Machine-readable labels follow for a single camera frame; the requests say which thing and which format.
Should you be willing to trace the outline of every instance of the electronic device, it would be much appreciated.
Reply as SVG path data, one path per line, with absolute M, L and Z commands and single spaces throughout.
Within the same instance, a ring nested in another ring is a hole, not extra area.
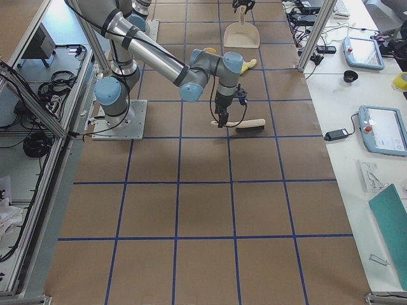
M 337 0 L 332 12 L 333 18 L 349 19 L 350 13 L 342 0 Z
M 300 0 L 300 10 L 304 15 L 318 14 L 324 0 Z
M 324 4 L 324 0 L 295 0 L 295 5 L 304 15 L 318 14 Z M 332 11 L 332 17 L 349 19 L 350 13 L 342 0 L 337 0 Z
M 399 109 L 361 106 L 359 124 L 368 151 L 407 156 L 407 133 Z
M 32 37 L 22 59 L 49 59 L 55 50 L 55 42 L 43 24 L 40 24 Z
M 335 46 L 317 46 L 317 53 L 318 54 L 335 54 L 336 48 L 335 48 Z
M 350 67 L 383 70 L 384 63 L 374 39 L 346 37 L 343 52 Z
M 291 15 L 290 21 L 295 27 L 311 27 L 317 21 L 317 15 Z

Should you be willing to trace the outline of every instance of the table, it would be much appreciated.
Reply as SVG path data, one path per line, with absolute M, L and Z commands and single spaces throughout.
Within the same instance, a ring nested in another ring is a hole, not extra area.
M 344 2 L 351 13 L 350 19 L 330 20 L 327 26 L 335 25 L 337 22 L 341 24 L 349 22 L 352 27 L 376 28 L 361 0 Z M 347 35 L 347 29 L 330 33 L 333 35 L 329 34 L 329 39 L 343 39 Z M 349 30 L 349 36 L 354 37 L 369 37 L 371 33 L 373 32 Z M 407 121 L 407 101 L 401 91 L 392 86 L 393 79 L 401 72 L 394 59 L 386 59 L 385 69 L 382 71 L 352 68 L 359 74 L 359 79 L 347 84 L 343 81 L 343 72 L 350 68 L 342 53 L 341 42 L 328 44 L 335 45 L 338 51 L 334 55 L 325 55 L 321 66 L 317 67 L 307 80 L 323 134 L 342 128 L 352 131 L 350 117 L 358 111 L 360 105 L 398 108 L 403 120 Z M 314 64 L 310 62 L 305 73 L 310 73 L 313 69 Z M 327 142 L 329 156 L 371 290 L 403 292 L 393 265 L 383 266 L 369 259 L 373 254 L 391 262 L 390 254 L 368 205 L 368 201 L 376 194 L 364 190 L 358 160 L 376 163 L 378 178 L 384 183 L 395 184 L 406 208 L 407 160 L 368 152 L 358 130 L 358 123 L 355 125 L 357 130 L 354 135 L 345 140 Z

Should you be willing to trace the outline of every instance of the metal clip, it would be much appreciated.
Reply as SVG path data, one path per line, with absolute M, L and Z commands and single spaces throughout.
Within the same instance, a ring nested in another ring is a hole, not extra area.
M 385 261 L 384 259 L 381 259 L 379 256 L 377 256 L 375 254 L 370 255 L 369 261 L 377 262 L 378 264 L 381 264 L 383 266 L 390 265 L 390 263 L 388 261 Z

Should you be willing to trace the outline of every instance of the metal base plate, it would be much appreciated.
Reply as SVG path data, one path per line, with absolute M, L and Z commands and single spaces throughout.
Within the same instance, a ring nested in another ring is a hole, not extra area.
M 112 130 L 101 132 L 111 126 L 103 119 L 98 120 L 95 124 L 94 132 L 100 133 L 92 135 L 92 138 L 94 140 L 141 140 L 144 133 L 147 103 L 147 100 L 130 100 L 130 107 L 134 110 L 135 116 L 128 126 L 113 128 Z M 104 116 L 102 108 L 99 109 L 98 116 Z
M 160 22 L 158 20 L 147 20 L 147 24 L 150 26 L 150 33 L 148 33 L 148 37 L 157 42 L 158 26 Z

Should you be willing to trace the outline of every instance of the grid line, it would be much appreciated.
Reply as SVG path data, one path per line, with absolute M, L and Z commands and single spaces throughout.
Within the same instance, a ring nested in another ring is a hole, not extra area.
M 232 183 L 277 183 L 277 182 L 336 182 L 336 179 L 275 179 L 275 180 L 234 180 Z M 74 182 L 76 186 L 94 185 L 117 185 L 117 184 L 229 184 L 230 181 L 126 181 L 126 182 L 105 182 L 89 181 Z
M 299 235 L 242 235 L 242 236 L 126 236 L 126 237 L 70 237 L 58 241 L 122 241 L 122 240 L 272 240 L 281 238 L 344 238 L 354 237 L 351 233 L 343 234 L 299 234 Z
M 251 11 L 251 14 L 252 14 L 252 19 L 253 19 L 253 24 L 256 25 L 256 22 L 254 21 L 253 11 Z M 288 196 L 286 176 L 284 174 L 284 167 L 283 167 L 283 164 L 282 164 L 282 156 L 281 156 L 281 151 L 280 151 L 280 146 L 279 146 L 279 138 L 277 136 L 277 129 L 276 129 L 276 125 L 275 125 L 275 119 L 274 119 L 274 115 L 273 115 L 272 104 L 270 103 L 270 93 L 268 91 L 268 82 L 267 82 L 267 78 L 266 78 L 266 73 L 264 71 L 265 66 L 264 66 L 264 63 L 263 63 L 261 48 L 259 48 L 259 59 L 260 59 L 261 67 L 263 68 L 263 77 L 264 77 L 264 82 L 265 82 L 265 86 L 266 86 L 266 94 L 267 94 L 267 99 L 269 101 L 268 105 L 269 105 L 270 114 L 271 114 L 271 117 L 272 117 L 272 125 L 273 125 L 273 129 L 274 129 L 274 134 L 276 135 L 275 143 L 276 143 L 277 155 L 278 155 L 279 163 L 280 163 L 280 169 L 281 169 L 281 175 L 282 175 L 282 183 L 283 183 L 283 186 L 284 186 L 284 193 L 285 193 L 286 201 L 287 201 L 287 208 L 288 208 L 288 214 L 289 214 L 289 219 L 290 219 L 291 231 L 293 232 L 293 241 L 294 241 L 294 247 L 295 247 L 295 252 L 296 252 L 298 271 L 300 272 L 300 279 L 301 279 L 301 285 L 302 285 L 302 288 L 303 288 L 303 295 L 304 295 L 304 298 L 305 298 L 305 304 L 309 305 L 307 288 L 306 288 L 306 285 L 305 285 L 304 274 L 303 274 L 303 270 L 302 270 L 302 266 L 301 266 L 301 257 L 300 257 L 300 252 L 298 250 L 297 238 L 296 238 L 296 235 L 295 235 L 294 219 L 293 219 L 290 200 L 289 200 L 289 196 Z
M 119 210 L 119 217 L 118 217 L 118 223 L 117 223 L 117 228 L 116 228 L 116 238 L 114 239 L 114 247 L 113 247 L 113 254 L 112 254 L 112 259 L 111 259 L 111 264 L 110 264 L 110 270 L 109 270 L 109 279 L 107 281 L 107 289 L 106 289 L 106 296 L 105 296 L 105 301 L 104 304 L 107 305 L 109 302 L 109 296 L 110 296 L 110 288 L 111 288 L 111 283 L 112 283 L 112 277 L 113 277 L 113 269 L 114 269 L 114 262 L 116 259 L 116 252 L 117 252 L 117 246 L 118 246 L 118 237 L 120 233 L 120 226 L 121 226 L 121 217 L 123 215 L 123 207 L 124 207 L 124 202 L 125 202 L 125 197 L 126 197 L 126 190 L 127 190 L 127 179 L 128 179 L 128 172 L 130 170 L 130 162 L 132 158 L 132 151 L 133 151 L 133 144 L 134 140 L 131 141 L 130 144 L 130 151 L 128 153 L 128 159 L 127 159 L 127 168 L 126 168 L 126 176 L 125 176 L 125 183 L 123 185 L 123 194 L 121 196 L 121 203 L 120 203 L 120 210 Z
M 186 58 L 186 38 L 187 38 L 187 24 L 188 24 L 188 1 L 185 4 L 185 25 L 184 25 L 184 62 Z M 181 188 L 181 152 L 183 147 L 183 115 L 184 115 L 184 102 L 181 99 L 181 113 L 179 120 L 179 143 L 178 143 L 178 167 L 177 167 L 177 199 L 176 199 L 176 219 L 174 236 L 178 237 L 178 223 L 179 223 L 179 191 Z M 176 303 L 176 288 L 177 288 L 177 239 L 174 240 L 174 256 L 173 256 L 173 268 L 172 268 L 172 293 L 171 293 L 171 305 Z
M 219 17 L 219 35 L 221 38 L 221 42 L 223 43 L 223 35 L 222 35 L 222 26 L 221 26 L 221 10 L 220 10 L 220 3 L 217 0 L 217 14 Z M 228 143 L 228 162 L 229 162 L 229 183 L 230 183 L 230 198 L 231 198 L 231 216 L 232 216 L 232 223 L 233 223 L 233 248 L 235 251 L 235 269 L 236 269 L 236 286 L 237 286 L 237 299 L 239 305 L 242 305 L 242 292 L 240 289 L 240 272 L 239 272 L 239 259 L 238 259 L 238 245 L 237 245 L 237 230 L 236 230 L 236 213 L 235 213 L 235 196 L 233 192 L 233 171 L 232 171 L 232 164 L 231 164 L 231 147 L 230 147 L 230 134 L 229 128 L 226 129 L 226 140 Z

